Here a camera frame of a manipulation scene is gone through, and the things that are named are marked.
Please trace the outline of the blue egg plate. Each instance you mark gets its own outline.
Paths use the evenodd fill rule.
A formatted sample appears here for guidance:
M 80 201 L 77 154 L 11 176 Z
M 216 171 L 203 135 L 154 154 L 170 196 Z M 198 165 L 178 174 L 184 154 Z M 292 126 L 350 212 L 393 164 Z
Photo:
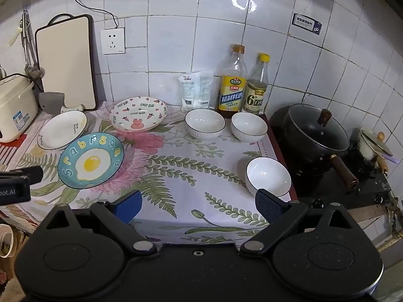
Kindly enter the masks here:
M 57 165 L 66 186 L 83 190 L 107 182 L 120 170 L 124 147 L 119 138 L 104 132 L 83 135 L 63 151 Z

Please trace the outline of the white plate black rim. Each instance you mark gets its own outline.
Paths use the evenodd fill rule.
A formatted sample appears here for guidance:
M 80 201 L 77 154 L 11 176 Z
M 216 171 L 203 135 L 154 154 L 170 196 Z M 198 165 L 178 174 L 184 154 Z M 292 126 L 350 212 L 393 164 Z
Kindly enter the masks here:
M 73 110 L 61 113 L 40 130 L 37 144 L 45 151 L 65 149 L 84 133 L 87 125 L 87 115 L 84 112 Z

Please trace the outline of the small white ribbed bowl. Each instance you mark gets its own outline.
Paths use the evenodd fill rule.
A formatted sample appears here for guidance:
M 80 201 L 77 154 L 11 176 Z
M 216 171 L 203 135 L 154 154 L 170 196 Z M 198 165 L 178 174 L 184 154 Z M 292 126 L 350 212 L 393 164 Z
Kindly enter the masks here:
M 231 131 L 239 141 L 255 143 L 267 134 L 268 126 L 257 115 L 238 112 L 231 118 Z

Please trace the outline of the lovely bear rabbit plate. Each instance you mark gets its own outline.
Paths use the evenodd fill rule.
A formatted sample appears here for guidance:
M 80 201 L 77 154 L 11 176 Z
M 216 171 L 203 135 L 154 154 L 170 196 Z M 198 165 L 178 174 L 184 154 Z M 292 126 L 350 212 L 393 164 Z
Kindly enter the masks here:
M 147 132 L 158 126 L 167 116 L 167 106 L 153 97 L 130 97 L 111 110 L 111 125 L 122 132 Z

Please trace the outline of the large white ribbed bowl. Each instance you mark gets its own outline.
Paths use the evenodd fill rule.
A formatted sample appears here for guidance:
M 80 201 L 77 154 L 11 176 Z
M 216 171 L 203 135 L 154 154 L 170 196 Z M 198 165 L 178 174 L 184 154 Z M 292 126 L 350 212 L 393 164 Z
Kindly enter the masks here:
M 225 119 L 217 112 L 209 109 L 195 109 L 186 113 L 184 127 L 198 140 L 213 140 L 225 129 Z

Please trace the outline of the black gas stove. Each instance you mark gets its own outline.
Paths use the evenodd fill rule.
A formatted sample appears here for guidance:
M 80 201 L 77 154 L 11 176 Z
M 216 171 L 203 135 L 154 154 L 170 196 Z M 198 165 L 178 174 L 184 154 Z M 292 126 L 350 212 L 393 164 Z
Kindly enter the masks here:
M 292 175 L 298 199 L 311 208 L 325 208 L 340 203 L 346 209 L 382 205 L 390 201 L 391 187 L 386 176 L 357 150 L 342 157 L 358 183 L 348 187 L 346 180 L 333 167 L 305 165 Z

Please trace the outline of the black wok with lid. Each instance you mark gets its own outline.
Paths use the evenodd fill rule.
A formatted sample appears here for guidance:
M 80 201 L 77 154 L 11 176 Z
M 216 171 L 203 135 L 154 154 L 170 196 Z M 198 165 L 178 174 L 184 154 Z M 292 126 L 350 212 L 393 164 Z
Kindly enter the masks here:
M 275 111 L 269 123 L 279 135 L 293 181 L 313 185 L 333 169 L 348 190 L 358 188 L 359 180 L 342 160 L 350 147 L 349 136 L 330 110 L 293 104 Z

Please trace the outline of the floral tablecloth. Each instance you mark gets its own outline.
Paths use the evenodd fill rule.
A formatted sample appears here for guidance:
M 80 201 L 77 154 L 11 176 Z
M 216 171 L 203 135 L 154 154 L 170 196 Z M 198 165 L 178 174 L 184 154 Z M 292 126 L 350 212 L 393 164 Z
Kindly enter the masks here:
M 59 179 L 60 152 L 44 151 L 36 142 L 48 121 L 44 114 L 35 120 L 10 162 L 13 168 L 42 167 L 42 182 L 31 188 L 29 202 L 2 208 L 29 233 L 56 204 L 86 209 L 133 190 L 140 191 L 142 208 L 131 225 L 152 241 L 241 244 L 268 224 L 255 208 L 245 175 L 252 159 L 278 158 L 267 138 L 240 142 L 225 129 L 214 140 L 196 140 L 186 132 L 183 114 L 176 113 L 150 132 L 120 134 L 125 150 L 120 170 L 102 185 L 78 190 Z

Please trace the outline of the small white pot with lid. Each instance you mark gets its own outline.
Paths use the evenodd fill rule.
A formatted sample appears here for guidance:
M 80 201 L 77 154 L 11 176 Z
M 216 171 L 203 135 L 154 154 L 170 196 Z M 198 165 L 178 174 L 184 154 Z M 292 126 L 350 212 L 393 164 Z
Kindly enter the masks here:
M 386 177 L 389 175 L 387 160 L 397 163 L 389 147 L 384 143 L 385 134 L 377 134 L 367 128 L 359 130 L 359 151 L 365 161 L 383 173 Z

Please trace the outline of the hanging metal utensils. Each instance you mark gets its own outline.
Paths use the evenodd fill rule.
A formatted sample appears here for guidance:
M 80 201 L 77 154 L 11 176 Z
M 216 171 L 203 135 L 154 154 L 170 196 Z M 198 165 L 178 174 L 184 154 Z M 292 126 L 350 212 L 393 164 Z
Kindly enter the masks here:
M 30 29 L 31 22 L 29 19 L 29 13 L 27 10 L 22 11 L 21 19 L 19 20 L 17 32 L 8 42 L 8 47 L 11 47 L 18 37 L 21 39 L 22 49 L 25 58 L 25 73 L 33 80 L 41 79 L 44 76 L 43 71 L 40 69 L 38 61 L 36 59 L 33 42 L 32 42 L 32 30 Z

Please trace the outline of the cooking wine bottle yellow label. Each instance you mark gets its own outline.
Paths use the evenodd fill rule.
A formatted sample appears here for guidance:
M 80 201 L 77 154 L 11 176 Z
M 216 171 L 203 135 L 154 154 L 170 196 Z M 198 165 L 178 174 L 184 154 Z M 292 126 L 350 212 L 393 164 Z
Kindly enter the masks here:
M 224 118 L 231 118 L 241 109 L 243 91 L 246 85 L 247 67 L 243 59 L 245 47 L 234 44 L 227 58 L 219 68 L 221 77 L 217 112 Z

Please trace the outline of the cream cutting board black rim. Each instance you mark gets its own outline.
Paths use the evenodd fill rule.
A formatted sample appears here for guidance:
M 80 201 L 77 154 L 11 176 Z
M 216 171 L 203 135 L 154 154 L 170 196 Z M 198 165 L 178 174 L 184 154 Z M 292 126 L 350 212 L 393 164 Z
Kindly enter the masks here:
M 44 92 L 62 93 L 64 105 L 98 106 L 93 56 L 93 18 L 58 14 L 35 31 Z

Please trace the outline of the white salt bag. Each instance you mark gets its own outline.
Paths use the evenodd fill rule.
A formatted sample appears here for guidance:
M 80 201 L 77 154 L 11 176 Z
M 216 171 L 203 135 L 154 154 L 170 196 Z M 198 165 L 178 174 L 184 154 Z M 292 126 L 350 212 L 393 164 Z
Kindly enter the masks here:
M 178 78 L 184 112 L 194 109 L 209 109 L 214 73 L 210 71 L 190 72 Z

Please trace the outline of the white wall socket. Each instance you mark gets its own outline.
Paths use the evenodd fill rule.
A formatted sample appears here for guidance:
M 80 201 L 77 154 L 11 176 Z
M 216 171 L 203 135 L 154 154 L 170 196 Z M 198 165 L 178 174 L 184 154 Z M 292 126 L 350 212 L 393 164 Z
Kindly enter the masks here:
M 104 29 L 100 31 L 101 48 L 103 55 L 124 54 L 124 28 Z

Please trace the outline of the blue white wall sticker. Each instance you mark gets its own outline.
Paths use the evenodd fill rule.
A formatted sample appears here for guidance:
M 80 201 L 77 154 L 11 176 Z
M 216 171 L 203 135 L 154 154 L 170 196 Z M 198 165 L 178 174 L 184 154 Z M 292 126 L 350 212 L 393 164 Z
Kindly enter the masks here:
M 294 13 L 292 24 L 316 35 L 319 35 L 322 29 L 322 24 L 320 22 L 313 18 L 310 18 L 309 16 L 299 13 Z

